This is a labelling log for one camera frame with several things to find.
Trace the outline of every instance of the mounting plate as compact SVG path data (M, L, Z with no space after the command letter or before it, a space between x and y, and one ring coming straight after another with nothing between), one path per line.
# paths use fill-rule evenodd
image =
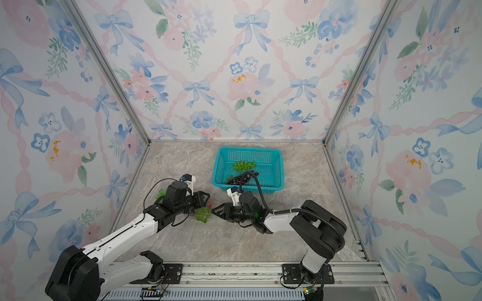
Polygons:
M333 278L333 272L331 269L331 266L327 264L328 268L324 270L324 275L323 275L323 282L324 284L334 284L335 283L335 278ZM281 269L283 271L283 282L284 284L300 284L301 281L301 273L299 269L299 264L282 264Z
M183 266L182 263L164 263L162 266L167 272L167 276L166 276L166 279L164 280L164 283L169 283L169 284L181 283L182 266ZM152 283L147 282L143 279L140 279L140 280L131 282L131 284L152 284Z

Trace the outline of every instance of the wire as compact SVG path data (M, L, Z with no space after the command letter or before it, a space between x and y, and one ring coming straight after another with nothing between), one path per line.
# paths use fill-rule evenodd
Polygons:
M240 224L240 222L238 222L238 225L241 226L241 228L248 228L248 227L251 227L253 224L251 223L249 225L243 226Z
M100 301L104 300L108 294L110 294L111 291L109 291Z
M188 217L189 217L189 212L187 213L186 218L183 219L181 222L179 222L179 223L177 223L177 224L174 224L174 222L176 221L175 218L174 218L173 223L171 224L171 226L172 226L172 227L179 226L180 224L184 223L184 222L187 220Z
M68 280L67 280L67 288L70 288L70 276L72 276L72 272L74 271L75 266L82 261L82 258L74 264L74 266L70 269L70 273L68 273Z
M335 226L333 226L331 223L329 223L327 220L322 218L320 215L314 213L313 211L301 209L301 208L293 208L293 209L290 209L290 210L275 211L273 214L275 214L275 215L286 214L286 213L290 213L290 211L291 212L300 212L300 213L304 213L304 214L307 214L307 215L311 215L312 217L320 220L320 222L322 222L325 225L327 225L328 227L330 227L336 233L336 235L338 236L338 239L340 240L340 244L338 245L338 249L333 250L333 251L336 253L336 252L340 251L341 249L343 249L343 247L345 246L345 239L343 238L343 235L341 235L340 231Z
M281 285L282 285L284 288L289 288L289 289L297 289L297 288L299 288L300 285L303 283L303 279L301 279L300 284L298 284L297 287L292 288L292 287L287 287L286 285L284 285L284 284L281 282L282 279L283 279L283 275L281 275L281 277L280 277L280 283L281 283Z
M173 178L165 178L165 179L162 179L162 180L159 180L157 181L157 183L154 184L154 186L152 186L151 190L149 190L149 192L146 194L146 197L144 198L144 202L142 203L142 207L144 207L144 209L142 210L142 212L144 212L144 210L146 209L146 199L147 197L149 196L150 192L152 191L152 189L154 189L154 187L156 187L157 184L159 184L160 182L164 181L164 180L173 180L173 181L177 181ZM144 216L142 217L141 221L142 222L144 220L144 218L146 217L146 214L144 213Z
M166 288L164 289L164 291L162 292L162 295L161 295L161 297L159 298L159 300L160 300L162 297L164 297L164 293L166 292L167 288L168 288L169 285L171 284L171 280L170 280L170 279L168 279L168 280L169 280L169 282L167 283L167 286L166 286Z
M240 182L239 182L239 184L240 184L240 192L242 193L242 181L243 181L244 176L245 176L246 174L250 174L250 175L254 178L254 181L256 182L256 186L258 187L259 196L261 197L261 201L263 202L263 205L265 206L265 209L266 209L269 213L273 214L273 210L271 210L271 209L268 207L268 204L267 204L266 201L265 201L265 197L263 196L263 191L261 191L261 185L259 184L258 177L256 176L256 174L255 174L254 172L248 170L248 171L245 171L245 172L242 174L241 179L240 179Z
M317 284L318 284L318 280L316 280L315 284L312 284L312 285L310 285L309 287L306 287L306 289L312 288L313 286L315 286L315 285L317 285Z

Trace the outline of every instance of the black cable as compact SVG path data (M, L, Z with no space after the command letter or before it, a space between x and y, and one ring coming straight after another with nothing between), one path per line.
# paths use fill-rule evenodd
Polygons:
M157 181L157 183L154 184L154 186L152 186L151 190L149 190L149 192L146 194L146 197L144 198L144 202L142 203L142 207L144 207L144 209L142 210L142 212L144 212L144 210L146 209L146 199L147 197L149 196L150 192L152 191L152 189L154 189L154 187L156 187L157 184L159 184L160 182L164 181L164 180L173 180L173 181L177 181L173 178L165 178L165 179L162 179L162 180L159 180ZM141 219L141 222L144 220L144 218L146 217L146 214L144 213L144 216L142 217Z
M343 249L343 247L345 246L345 239L343 238L343 235L341 235L340 231L338 231L338 229L335 226L333 226L331 223L329 223L327 220L325 220L324 218L322 218L318 214L314 213L313 211L301 209L301 208L293 208L293 209L290 209L290 210L275 211L273 214L274 215L286 214L286 213L290 213L290 212L300 212L300 213L304 213L304 214L307 214L307 215L311 215L312 217L314 217L316 219L319 219L320 222L322 222L323 224L330 227L336 233L336 235L338 236L338 239L340 240L340 244L338 246L338 249L333 250L335 253L340 251L341 249Z
M331 223L329 223L327 220L325 220L324 218L322 218L321 216L319 216L318 214L310 211L310 210L306 210L306 209L299 209L299 208L294 208L294 209L291 209L291 210L281 210L281 211L274 211L271 210L266 201L265 201L265 198L263 196L263 192L261 191L261 185L259 184L259 181L258 181L258 177L256 177L256 174L250 170L247 170L245 171L242 176L241 176L241 179L240 179L240 192L242 193L242 182L243 182L243 179L245 177L245 175L247 174L250 174L253 178L254 178L254 181L256 182L256 186L258 187L258 191L259 191L259 196L261 197L261 201L263 202L263 205L265 206L265 209L271 213L271 214L286 214L286 213L290 213L290 212L300 212L300 213L304 213L304 214L308 214L308 215L311 215L313 216L314 218L317 218L320 220L320 222L324 223L325 225L327 225L328 227L330 227L335 233L336 235L338 236L339 240L340 240L340 244L338 246L338 250L334 250L335 253L340 251L341 249L343 249L343 247L345 246L345 239L343 238L343 235L341 235L340 231L338 231L337 228L335 228L335 226L333 226Z
M171 280L170 280L170 279L168 279L168 280L169 280L169 282L167 283L167 286L166 286L166 288L164 289L164 291L162 292L162 295L161 295L161 297L159 298L159 300L160 300L162 297L164 297L164 293L166 292L167 288L168 288L169 285L171 284Z
M243 226L243 225L240 224L240 222L238 222L238 225L241 226L241 228L248 228L248 227L251 227L253 224L251 223L251 224L249 224L249 225L247 225L247 226Z
M187 213L186 218L183 219L181 222L179 222L179 223L177 223L177 224L174 224L174 222L176 221L175 218L174 218L173 223L171 224L171 226L172 226L172 227L179 226L180 224L184 223L184 222L187 220L188 217L189 217L189 212Z
M110 294L110 292L108 292L100 301L104 300L107 297L107 295Z
M282 285L284 288L289 288L289 289L297 289L297 288L299 288L300 285L303 283L303 279L301 279L300 284L298 284L297 287L291 288L291 287L287 287L286 285L284 285L284 284L281 282L282 279L283 279L283 275L281 275L281 277L280 277L280 283L281 283L281 285Z
M242 174L241 179L240 179L240 183L239 183L239 184L240 184L240 192L242 193L242 181L243 181L244 176L245 176L246 174L250 174L250 175L253 177L254 181L256 182L256 186L258 186L259 196L261 197L261 201L263 202L263 205L265 206L265 209L266 209L269 213L273 214L273 210L271 210L271 209L268 207L268 204L267 204L266 201L265 201L265 197L263 196L263 191L261 191L261 185L259 184L258 177L256 177L256 174L255 174L254 172L248 170L248 171L245 171L245 172Z

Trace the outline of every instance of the black motor joint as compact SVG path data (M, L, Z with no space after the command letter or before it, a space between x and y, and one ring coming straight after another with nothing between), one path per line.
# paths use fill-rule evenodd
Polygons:
M264 226L268 211L259 204L258 199L251 192L245 192L240 196L240 205L224 203L212 210L212 213L228 222L251 221L253 227L260 233L271 234Z

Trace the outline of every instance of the white bracket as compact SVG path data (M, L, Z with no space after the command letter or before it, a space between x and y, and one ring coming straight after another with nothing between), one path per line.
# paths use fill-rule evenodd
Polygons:
M240 193L238 191L231 192L231 188L226 190L228 193L228 197L231 198L231 201L233 202L233 206L239 206L240 205Z

